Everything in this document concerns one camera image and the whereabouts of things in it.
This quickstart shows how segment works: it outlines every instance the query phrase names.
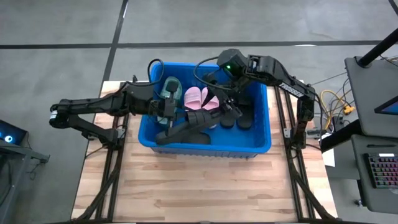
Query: gray floor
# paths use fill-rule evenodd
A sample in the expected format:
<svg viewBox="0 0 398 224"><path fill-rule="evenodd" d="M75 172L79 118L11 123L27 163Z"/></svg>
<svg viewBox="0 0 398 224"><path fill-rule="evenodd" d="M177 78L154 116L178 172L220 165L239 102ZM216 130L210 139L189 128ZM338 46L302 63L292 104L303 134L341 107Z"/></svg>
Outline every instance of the gray floor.
<svg viewBox="0 0 398 224"><path fill-rule="evenodd" d="M121 4L122 0L0 0L0 44L111 43ZM381 40L398 22L387 0L139 0L129 2L124 18L119 43ZM363 55L371 47L240 49L244 54L271 55L291 74L315 83L344 72L344 58ZM110 80L130 80L132 75L145 80L146 65L153 58L197 63L223 49L118 49ZM97 97L108 54L109 49L0 50L0 119L28 130L32 147L51 154L35 180L27 176L15 223L69 219L87 141L76 131L51 128L49 108L62 98ZM393 55L398 55L396 46L384 56ZM336 91L345 80L342 75L315 88ZM358 198L358 188L352 181L330 182L340 218L397 223L396 215L356 207L352 201Z"/></svg>

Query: blue storage crate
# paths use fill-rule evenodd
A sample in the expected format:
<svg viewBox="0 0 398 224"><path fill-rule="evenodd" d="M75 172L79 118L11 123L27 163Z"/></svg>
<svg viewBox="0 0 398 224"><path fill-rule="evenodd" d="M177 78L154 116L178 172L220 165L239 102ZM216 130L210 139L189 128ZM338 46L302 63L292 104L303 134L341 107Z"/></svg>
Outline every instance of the blue storage crate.
<svg viewBox="0 0 398 224"><path fill-rule="evenodd" d="M162 81L155 85L155 90L160 93L164 81L169 76L178 78L182 84L183 94L187 89L197 86L200 89L205 85L193 76L194 64L190 63L164 63L165 73ZM217 65L200 65L197 69L199 77L218 69ZM161 64L155 64L151 71L151 80L157 80L162 71ZM226 83L229 78L222 71L216 72L218 83ZM220 124L214 129L206 129L205 133L211 138L210 145L172 143L159 146L155 143L155 135L164 130L164 127L155 124L156 117L148 115L142 117L139 128L138 140L153 151L159 153L189 154L201 156L222 157L255 157L259 153L265 153L271 147L271 130L268 115L267 87L259 83L252 83L245 90L246 94L254 99L254 121L251 129L241 130L235 124L231 129L222 128Z"/></svg>

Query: pink slipper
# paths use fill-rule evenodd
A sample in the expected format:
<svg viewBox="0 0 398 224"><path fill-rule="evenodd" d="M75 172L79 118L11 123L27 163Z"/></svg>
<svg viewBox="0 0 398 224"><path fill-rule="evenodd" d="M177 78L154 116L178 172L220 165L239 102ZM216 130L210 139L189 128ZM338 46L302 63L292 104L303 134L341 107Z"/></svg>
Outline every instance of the pink slipper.
<svg viewBox="0 0 398 224"><path fill-rule="evenodd" d="M199 110L201 108L201 94L198 87L191 87L185 92L184 106L191 110Z"/></svg>
<svg viewBox="0 0 398 224"><path fill-rule="evenodd" d="M207 87L204 87L204 89L202 89L202 91L201 91L201 101L202 101L202 102L206 99L207 93L208 93L208 89L207 89ZM203 106L202 108L203 108L203 109L206 109L206 110L211 110L211 109L214 109L214 108L219 107L219 105L220 105L220 103L219 103L217 97L214 96L214 97L213 97L205 106Z"/></svg>

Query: keyboard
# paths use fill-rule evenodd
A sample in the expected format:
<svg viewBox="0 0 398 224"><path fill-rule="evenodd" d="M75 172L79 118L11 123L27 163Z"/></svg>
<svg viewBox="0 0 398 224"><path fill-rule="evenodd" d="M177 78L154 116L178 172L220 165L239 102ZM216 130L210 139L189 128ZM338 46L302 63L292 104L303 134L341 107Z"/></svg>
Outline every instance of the keyboard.
<svg viewBox="0 0 398 224"><path fill-rule="evenodd" d="M374 188L398 189L398 154L367 153L364 156Z"/></svg>

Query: wooden table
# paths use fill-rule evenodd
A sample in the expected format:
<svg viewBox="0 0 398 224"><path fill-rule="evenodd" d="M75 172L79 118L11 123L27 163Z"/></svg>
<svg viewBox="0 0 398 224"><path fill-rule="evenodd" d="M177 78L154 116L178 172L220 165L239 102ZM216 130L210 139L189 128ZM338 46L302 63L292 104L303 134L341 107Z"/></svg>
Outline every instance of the wooden table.
<svg viewBox="0 0 398 224"><path fill-rule="evenodd" d="M118 88L119 82L104 82L101 95ZM141 116L130 116L114 221L296 221L274 89L268 88L267 94L272 147L268 153L248 160L156 154L138 141ZM294 108L296 101L292 97ZM110 128L112 121L106 114L95 117L95 124L103 128ZM316 140L307 142L317 144ZM90 142L87 153L99 147L99 142ZM307 147L303 156L312 192L336 217L321 152ZM85 161L72 218L81 215L98 193L105 158L106 149L102 149ZM302 192L300 198L306 214Z"/></svg>

